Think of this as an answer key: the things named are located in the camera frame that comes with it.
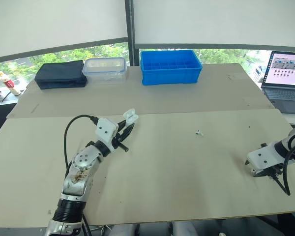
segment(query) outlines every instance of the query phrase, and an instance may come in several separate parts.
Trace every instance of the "window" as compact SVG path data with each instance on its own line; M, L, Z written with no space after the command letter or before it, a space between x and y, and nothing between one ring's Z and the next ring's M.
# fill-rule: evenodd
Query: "window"
M127 65L129 65L128 43L80 48L0 62L0 71L9 75L9 78L19 89L24 89L26 85L34 79L37 71L44 63L113 57L123 57ZM5 90L5 86L1 81L0 88Z
M141 49L141 51L179 50L179 49ZM203 64L239 63L250 78L260 84L271 51L245 49L193 49Z

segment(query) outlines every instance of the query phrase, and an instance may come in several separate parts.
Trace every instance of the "blue plastic crate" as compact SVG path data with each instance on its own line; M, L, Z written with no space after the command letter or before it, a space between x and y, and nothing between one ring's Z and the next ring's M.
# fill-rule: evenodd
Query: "blue plastic crate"
M196 83L202 65L193 50L141 52L143 85Z

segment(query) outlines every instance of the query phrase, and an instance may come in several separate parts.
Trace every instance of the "wooden board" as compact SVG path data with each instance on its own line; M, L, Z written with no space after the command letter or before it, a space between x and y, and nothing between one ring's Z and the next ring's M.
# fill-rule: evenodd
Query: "wooden board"
M121 116L111 116L120 121ZM65 173L63 132L69 117L8 119L0 130L0 227L46 227ZM196 135L200 129L204 136ZM261 143L291 130L278 110L141 115L94 177L85 214L90 224L212 219L295 211L295 164L287 196L244 165ZM68 156L95 140L79 119Z
M237 63L203 65L195 84L157 86L143 86L134 66L121 85L40 90L32 81L8 118L122 115L129 107L138 114L274 109Z

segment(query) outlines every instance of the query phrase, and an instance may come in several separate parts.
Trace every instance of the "plastic food container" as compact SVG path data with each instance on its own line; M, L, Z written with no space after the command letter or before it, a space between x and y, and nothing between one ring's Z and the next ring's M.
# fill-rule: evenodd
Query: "plastic food container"
M126 81L126 61L124 58L91 58L82 70L89 83L121 84Z
M202 65L193 50L141 52L143 85L196 83Z

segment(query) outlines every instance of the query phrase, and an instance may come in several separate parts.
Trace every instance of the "laptop keyboard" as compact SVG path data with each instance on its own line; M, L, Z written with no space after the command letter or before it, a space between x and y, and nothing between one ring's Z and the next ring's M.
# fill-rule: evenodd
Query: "laptop keyboard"
M295 91L285 89L264 89L270 99L295 101Z

